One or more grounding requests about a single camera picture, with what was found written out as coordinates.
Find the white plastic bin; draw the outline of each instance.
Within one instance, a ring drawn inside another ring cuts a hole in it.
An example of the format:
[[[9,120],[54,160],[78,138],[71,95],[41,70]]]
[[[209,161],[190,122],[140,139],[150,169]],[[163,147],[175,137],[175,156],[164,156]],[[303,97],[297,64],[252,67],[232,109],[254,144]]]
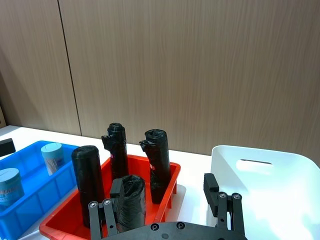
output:
[[[309,158],[220,145],[211,173],[220,191],[242,195],[248,240],[320,240],[320,169]],[[216,225],[210,208],[207,224]]]

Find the black plastic bag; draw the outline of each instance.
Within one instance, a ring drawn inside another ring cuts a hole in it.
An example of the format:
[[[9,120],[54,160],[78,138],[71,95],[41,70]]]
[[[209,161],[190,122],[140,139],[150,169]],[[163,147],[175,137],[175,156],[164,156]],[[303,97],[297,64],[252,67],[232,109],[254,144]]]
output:
[[[79,190],[83,225],[90,228],[88,204],[105,199],[99,150],[96,146],[81,146],[73,150],[72,163]]]
[[[117,223],[120,233],[143,227],[146,222],[145,181],[139,176],[129,175],[123,177],[122,182],[124,200]]]
[[[120,123],[111,123],[107,135],[101,137],[104,149],[111,153],[112,179],[129,174],[126,130]]]
[[[150,189],[154,204],[160,204],[170,183],[170,160],[167,133],[160,129],[145,132],[140,142],[150,162]]]

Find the blue plastic bin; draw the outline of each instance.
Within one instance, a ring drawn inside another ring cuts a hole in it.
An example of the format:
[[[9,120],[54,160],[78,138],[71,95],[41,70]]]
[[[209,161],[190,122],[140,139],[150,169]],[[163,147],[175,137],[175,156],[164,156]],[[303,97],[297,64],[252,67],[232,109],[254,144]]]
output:
[[[19,169],[24,196],[0,212],[0,237],[16,240],[60,201],[75,185],[71,153],[77,146],[62,144],[65,164],[49,176],[41,148],[50,141],[37,141],[0,160],[0,170]]]

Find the white table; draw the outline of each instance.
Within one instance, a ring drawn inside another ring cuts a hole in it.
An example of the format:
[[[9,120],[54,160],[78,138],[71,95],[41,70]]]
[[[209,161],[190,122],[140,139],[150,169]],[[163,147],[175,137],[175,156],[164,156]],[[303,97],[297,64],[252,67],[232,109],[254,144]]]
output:
[[[101,139],[97,138],[76,136],[18,126],[6,126],[4,128],[0,128],[0,141],[8,138],[13,139],[15,149],[17,151],[29,146],[34,142],[44,140],[76,146],[95,145],[99,149],[101,164],[110,157],[110,153],[104,149]],[[127,144],[127,153],[130,155],[146,156],[141,147],[134,144]],[[181,165],[181,171],[177,179],[177,195],[173,199],[172,210],[168,213],[168,220],[170,220],[173,215],[176,215],[175,218],[177,218],[178,221],[206,225],[208,205],[203,191],[203,184],[204,174],[209,173],[211,170],[211,157],[208,155],[173,150],[169,151],[169,157],[171,162]],[[180,212],[173,213],[176,209],[175,204],[181,204],[181,202],[182,206]],[[24,236],[39,229],[39,223],[42,220],[43,218],[40,219],[34,226],[32,226],[24,234]],[[46,238],[37,233],[30,236],[28,239]]]

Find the red crate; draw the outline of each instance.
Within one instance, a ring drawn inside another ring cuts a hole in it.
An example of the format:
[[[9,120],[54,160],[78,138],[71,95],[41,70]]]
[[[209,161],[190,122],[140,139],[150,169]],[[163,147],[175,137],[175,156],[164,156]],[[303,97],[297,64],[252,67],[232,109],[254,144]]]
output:
[[[153,204],[150,191],[150,164],[146,157],[128,155],[129,174],[137,175],[145,181],[145,224],[166,221],[167,212],[172,207],[172,194],[177,193],[177,178],[180,165],[170,163],[171,181],[160,204]],[[102,166],[102,181],[105,197],[109,198],[112,185],[110,159]],[[82,222],[82,211],[78,190],[74,191],[53,213],[51,213],[39,226],[40,233],[51,240],[81,240],[90,239],[90,229]]]

